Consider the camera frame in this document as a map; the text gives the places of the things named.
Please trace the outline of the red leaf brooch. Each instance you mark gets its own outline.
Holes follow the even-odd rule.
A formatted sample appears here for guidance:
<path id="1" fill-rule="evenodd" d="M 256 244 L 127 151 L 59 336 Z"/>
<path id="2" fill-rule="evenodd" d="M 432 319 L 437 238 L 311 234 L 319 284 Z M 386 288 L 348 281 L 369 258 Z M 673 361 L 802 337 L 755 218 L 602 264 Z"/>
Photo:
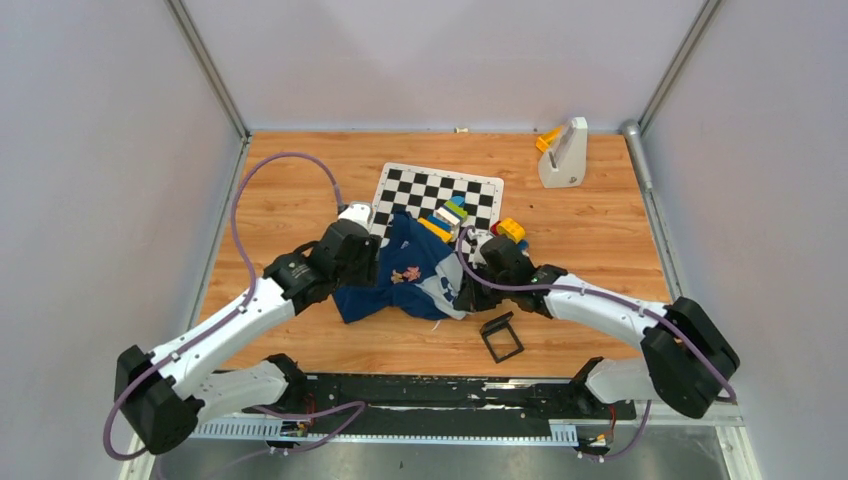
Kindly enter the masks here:
<path id="1" fill-rule="evenodd" d="M 416 283 L 420 281 L 421 277 L 422 272 L 419 267 L 409 266 L 402 271 L 392 270 L 390 275 L 390 281 L 393 284 Z"/>

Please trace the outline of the blue t-shirt garment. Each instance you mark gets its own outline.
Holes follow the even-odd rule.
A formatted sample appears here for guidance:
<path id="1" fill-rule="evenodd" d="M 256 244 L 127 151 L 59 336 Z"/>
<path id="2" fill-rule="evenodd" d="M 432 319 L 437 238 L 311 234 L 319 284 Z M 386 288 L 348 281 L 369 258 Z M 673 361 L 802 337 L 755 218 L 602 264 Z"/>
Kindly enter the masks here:
<path id="1" fill-rule="evenodd" d="M 374 287 L 343 287 L 333 294 L 349 324 L 387 307 L 431 321 L 462 320 L 454 306 L 464 271 L 453 249 L 417 219 L 398 211 L 391 216 L 388 241 L 379 250 Z"/>

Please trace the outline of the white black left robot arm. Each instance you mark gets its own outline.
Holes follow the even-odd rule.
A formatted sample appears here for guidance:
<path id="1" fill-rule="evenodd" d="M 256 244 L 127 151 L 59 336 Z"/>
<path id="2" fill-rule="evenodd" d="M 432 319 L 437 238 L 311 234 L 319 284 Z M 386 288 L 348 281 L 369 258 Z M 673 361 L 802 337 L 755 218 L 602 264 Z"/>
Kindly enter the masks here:
<path id="1" fill-rule="evenodd" d="M 380 240 L 363 220 L 343 217 L 321 239 L 278 256 L 226 307 L 181 336 L 149 352 L 133 345 L 117 358 L 115 405 L 146 453 L 166 453 L 201 424 L 253 406 L 283 413 L 306 400 L 293 361 L 282 354 L 219 373 L 218 367 L 271 328 L 325 301 L 343 286 L 376 282 Z"/>

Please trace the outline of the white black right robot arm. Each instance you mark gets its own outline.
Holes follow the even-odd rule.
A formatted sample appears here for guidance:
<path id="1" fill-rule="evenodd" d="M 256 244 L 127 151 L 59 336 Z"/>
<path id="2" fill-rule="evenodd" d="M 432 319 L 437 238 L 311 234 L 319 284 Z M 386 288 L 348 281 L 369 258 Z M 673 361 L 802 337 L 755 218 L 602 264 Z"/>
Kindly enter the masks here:
<path id="1" fill-rule="evenodd" d="M 702 418 L 716 402 L 734 403 L 730 384 L 741 361 L 706 310 L 679 296 L 669 304 L 640 300 L 593 285 L 550 264 L 536 266 L 516 242 L 498 235 L 475 243 L 481 271 L 463 267 L 474 284 L 525 312 L 572 321 L 639 350 L 639 359 L 588 363 L 571 403 L 596 417 L 623 400 L 660 400 L 677 413 Z"/>

